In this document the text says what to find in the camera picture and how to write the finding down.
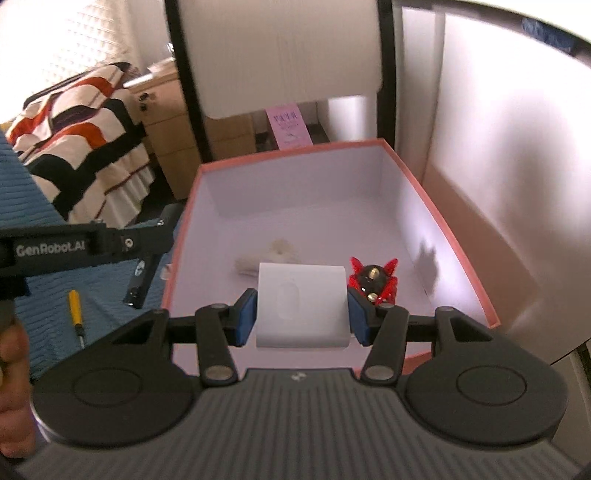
gray ribbed surface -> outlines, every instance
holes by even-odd
[[[578,467],[543,442],[513,452],[448,445],[398,397],[349,371],[251,371],[207,390],[184,421],[143,445],[88,452],[50,445],[20,470],[30,480],[550,480]]]

wooden drawer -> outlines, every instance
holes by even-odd
[[[146,132],[157,156],[196,146],[188,115],[180,115],[164,122],[147,125]]]
[[[146,152],[148,155],[152,155],[154,153],[154,147],[152,146],[152,142],[148,136],[142,139],[144,146],[146,147]]]
[[[174,197],[177,200],[187,198],[197,176],[199,165],[201,165],[197,148],[187,148],[158,157],[158,163],[160,163]]]
[[[140,100],[143,94],[147,94],[148,97]],[[137,93],[136,97],[140,104],[145,104],[145,110],[141,112],[144,125],[152,125],[187,113],[183,90],[178,80],[148,87]]]

bed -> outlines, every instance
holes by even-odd
[[[123,88],[129,63],[100,66],[25,101],[6,137],[69,223],[132,222],[154,174],[139,105]]]

wooden cabinet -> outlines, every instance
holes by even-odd
[[[126,87],[138,99],[148,134],[146,143],[156,155],[174,197],[185,199],[191,191],[201,158],[178,73],[148,75],[144,80],[133,80]],[[220,120],[205,118],[204,124],[216,160],[256,152],[250,115]]]

metal bolt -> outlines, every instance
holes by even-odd
[[[365,376],[370,380],[386,381],[394,376],[394,370],[385,365],[373,365],[365,371]]]
[[[144,272],[144,268],[145,268],[145,266],[146,266],[146,262],[144,262],[143,260],[140,260],[140,261],[138,262],[138,266],[137,266],[137,267],[135,267],[135,272],[134,272],[134,275],[135,275],[136,277],[139,277],[139,276],[140,276],[140,275],[141,275],[141,274]]]
[[[205,376],[207,379],[216,382],[230,380],[233,374],[234,370],[232,370],[230,367],[226,367],[226,365],[214,365],[212,367],[208,367],[207,370],[205,370]]]

